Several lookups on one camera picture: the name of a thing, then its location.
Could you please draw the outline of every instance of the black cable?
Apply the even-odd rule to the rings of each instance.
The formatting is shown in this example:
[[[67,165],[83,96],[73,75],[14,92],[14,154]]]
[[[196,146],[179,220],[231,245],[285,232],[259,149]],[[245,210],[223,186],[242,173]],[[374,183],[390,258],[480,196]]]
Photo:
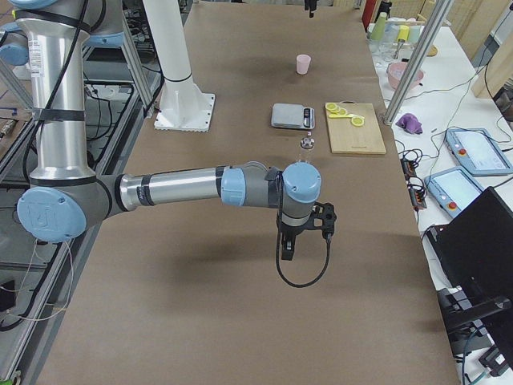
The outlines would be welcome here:
[[[394,139],[394,140],[395,140],[396,142],[398,142],[398,143],[402,146],[402,151],[400,151],[400,152],[399,152],[399,154],[400,154],[401,152],[404,152],[404,151],[406,150],[406,146],[404,145],[404,143],[403,143],[403,142],[401,142],[400,140],[397,140],[397,139]]]
[[[50,97],[48,98],[48,100],[46,102],[45,110],[48,110],[51,108],[51,105],[54,102],[55,96],[57,95],[57,92],[59,91],[61,83],[63,82],[64,75],[66,74],[67,68],[70,65],[71,57],[73,56],[73,51],[75,50],[77,42],[79,41],[79,35],[80,35],[80,31],[81,31],[79,26],[83,23],[83,20],[86,16],[88,2],[89,2],[89,0],[83,1],[82,9],[80,11],[80,16],[79,16],[79,21],[78,21],[77,27],[75,28],[75,34],[73,35],[73,40],[71,41],[70,50],[67,53],[67,57],[66,57],[66,60],[64,61],[63,68],[61,68],[61,71],[59,73],[59,77],[55,81],[54,89],[52,90]],[[42,130],[42,128],[44,127],[44,120],[37,120],[36,122],[37,123],[32,128],[33,132],[30,135],[29,145],[25,149],[25,152],[23,154],[23,159],[22,159],[23,177],[25,178],[25,181],[28,184],[30,183],[30,178],[29,178],[28,170],[26,168],[27,168],[27,161],[28,161],[28,156],[29,156],[29,151],[30,151],[30,145],[32,144],[32,142],[34,142],[34,139],[38,133],[38,130],[40,128]]]
[[[278,272],[278,275],[280,276],[280,278],[287,285],[295,287],[297,289],[301,289],[301,288],[304,288],[304,287],[309,287],[309,286],[314,285],[315,283],[317,283],[322,278],[322,276],[324,275],[326,270],[328,269],[329,252],[331,250],[331,236],[328,235],[326,237],[326,259],[325,259],[325,262],[324,262],[324,266],[322,266],[321,272],[310,282],[306,282],[306,283],[302,283],[302,284],[297,284],[297,283],[291,282],[283,274],[283,271],[281,271],[281,266],[280,266],[281,220],[283,219],[283,179],[282,179],[282,175],[281,175],[280,172],[278,173],[278,176],[277,176],[277,188],[278,188],[278,192],[279,192],[280,203],[278,205],[278,214],[277,214],[277,216],[278,216],[278,218],[277,218],[278,219],[277,220],[277,222],[278,222],[278,235],[277,235],[277,240],[276,240],[276,255],[275,255],[276,269],[277,269],[277,272]]]
[[[124,104],[123,106],[123,109],[121,110],[121,112],[119,113],[119,118],[116,120],[115,124],[114,124],[114,130],[118,127],[119,125],[119,121],[121,120],[121,118],[123,117],[123,114],[125,113],[125,111],[127,110],[128,108],[128,104],[131,100],[131,97],[134,95],[134,87],[132,84],[127,84],[127,87],[130,88],[130,98],[127,100],[127,102]],[[110,135],[107,135],[107,142],[105,143],[105,145],[103,146],[102,148],[102,151],[101,153],[98,155],[98,158],[95,160],[95,163],[98,164],[100,162],[100,160],[103,158],[103,156],[105,155],[105,151],[107,150],[107,147],[109,145],[109,143],[111,142],[111,138],[112,138],[112,134],[114,133],[114,131],[112,131],[112,133]]]
[[[107,102],[107,106],[108,106],[108,109],[109,109],[109,125],[108,125],[108,128],[107,128],[107,130],[105,132],[103,132],[101,135],[98,135],[98,133],[99,133],[99,123],[98,123],[98,130],[96,130],[95,136],[93,136],[92,138],[87,138],[88,142],[93,142],[95,140],[102,139],[103,137],[105,137],[111,131],[112,124],[114,123],[113,115],[112,115],[111,101],[108,100],[108,99],[95,98],[93,96],[91,96],[91,98],[94,99],[94,100],[98,100],[98,105],[99,105],[100,101]]]

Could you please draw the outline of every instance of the aluminum frame pole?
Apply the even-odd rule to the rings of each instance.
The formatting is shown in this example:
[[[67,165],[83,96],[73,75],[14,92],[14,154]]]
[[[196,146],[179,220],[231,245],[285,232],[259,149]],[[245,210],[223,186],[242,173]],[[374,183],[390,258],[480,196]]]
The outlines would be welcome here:
[[[153,99],[153,95],[151,94],[150,85],[148,84],[147,78],[143,72],[143,64],[141,63],[141,59],[137,53],[137,49],[135,48],[134,41],[132,40],[127,19],[124,15],[122,16],[125,39],[123,45],[121,46],[121,51],[123,51],[123,55],[127,61],[128,70],[131,73],[131,77],[134,79],[135,88],[137,88],[137,91],[139,92],[144,107],[151,109],[150,104]]]
[[[0,59],[0,80],[7,86],[18,102],[26,110],[32,109],[32,96],[14,75],[13,71]]]
[[[395,116],[399,112],[406,94],[410,90],[410,85],[414,81],[417,71],[424,62],[424,58],[427,56],[431,45],[433,44],[434,38],[438,34],[440,27],[446,19],[450,8],[452,7],[454,0],[438,0],[434,6],[433,13],[424,27],[424,31],[421,34],[421,38],[418,41],[418,45],[415,48],[414,53],[411,55],[411,59],[406,66],[405,72],[401,77],[397,90],[395,90],[394,96],[386,109],[383,123],[391,125],[394,122]]]

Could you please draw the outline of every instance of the plastic bottle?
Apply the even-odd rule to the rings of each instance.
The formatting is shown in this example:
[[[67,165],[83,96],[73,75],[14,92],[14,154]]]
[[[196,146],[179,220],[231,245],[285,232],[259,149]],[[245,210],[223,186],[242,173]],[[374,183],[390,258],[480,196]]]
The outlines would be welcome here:
[[[300,162],[311,163],[313,148],[315,147],[315,139],[312,137],[312,132],[308,131],[306,136],[301,139],[299,160]]]
[[[385,32],[386,25],[386,12],[381,12],[379,14],[378,20],[376,21],[376,25],[372,29],[372,33],[370,34],[370,40],[374,40],[375,42],[379,42],[383,38],[383,33]]]

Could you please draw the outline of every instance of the pink bowl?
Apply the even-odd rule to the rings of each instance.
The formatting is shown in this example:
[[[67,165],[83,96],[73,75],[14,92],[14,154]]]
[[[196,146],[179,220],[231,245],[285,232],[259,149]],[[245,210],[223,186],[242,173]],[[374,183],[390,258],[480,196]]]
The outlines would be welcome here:
[[[408,63],[404,62],[398,62],[398,63],[391,63],[389,64],[388,68],[386,69],[386,74],[388,75],[388,84],[395,90],[397,89],[399,85],[399,81],[401,80],[402,74],[404,73],[404,70],[406,69],[406,66]],[[422,79],[424,78],[424,71],[418,70],[417,77],[415,78],[415,81],[412,82],[410,85],[410,90],[418,86]]]

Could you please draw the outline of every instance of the black clamp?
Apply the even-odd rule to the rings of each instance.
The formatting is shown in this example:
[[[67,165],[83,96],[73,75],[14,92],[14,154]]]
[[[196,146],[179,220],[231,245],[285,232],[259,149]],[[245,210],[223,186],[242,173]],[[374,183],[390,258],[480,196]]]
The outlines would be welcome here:
[[[86,112],[76,110],[56,110],[53,108],[34,108],[34,120],[45,122],[85,122]]]
[[[304,230],[321,230],[322,237],[326,239],[327,243],[330,243],[331,237],[335,234],[336,220],[337,214],[335,214],[335,207],[332,204],[315,202],[309,219],[303,225],[290,226],[283,222],[278,224],[278,227],[281,227],[281,259],[292,261],[296,236]]]

